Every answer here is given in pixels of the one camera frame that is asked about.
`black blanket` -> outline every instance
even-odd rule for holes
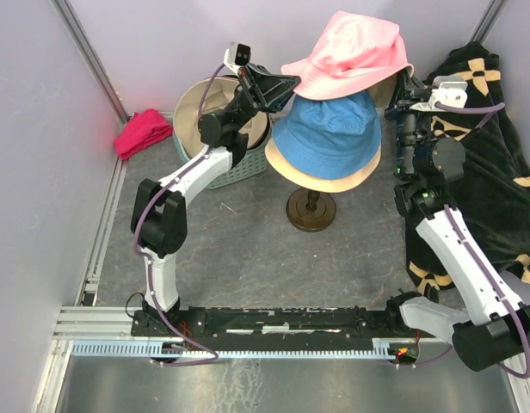
[[[468,82],[467,108],[492,106],[504,102],[499,63],[498,55],[472,42],[450,52],[425,83],[458,74]],[[496,270],[530,284],[530,169],[506,110],[477,129],[482,118],[444,112],[433,117],[436,136],[455,137],[465,147],[465,177],[449,184],[449,191]],[[453,287],[450,274],[410,223],[405,236],[410,278],[420,293],[437,299],[440,289]]]

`red cloth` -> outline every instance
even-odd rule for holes
[[[114,141],[120,159],[129,159],[134,154],[157,144],[173,134],[173,127],[156,110],[147,109],[135,114]]]

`metal plate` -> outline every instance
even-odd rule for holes
[[[431,358],[444,346],[424,343]],[[518,412],[499,368],[451,357],[417,369],[387,361],[233,359],[155,367],[146,358],[71,357],[57,412]]]

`pink bucket hat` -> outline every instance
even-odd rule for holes
[[[297,95],[323,101],[361,92],[405,68],[414,71],[397,24],[338,11],[311,56],[281,71],[301,77]]]

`blue bucket hat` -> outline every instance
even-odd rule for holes
[[[367,165],[382,132],[365,90],[328,101],[295,96],[292,110],[273,128],[274,144],[296,169],[322,179],[341,179]]]

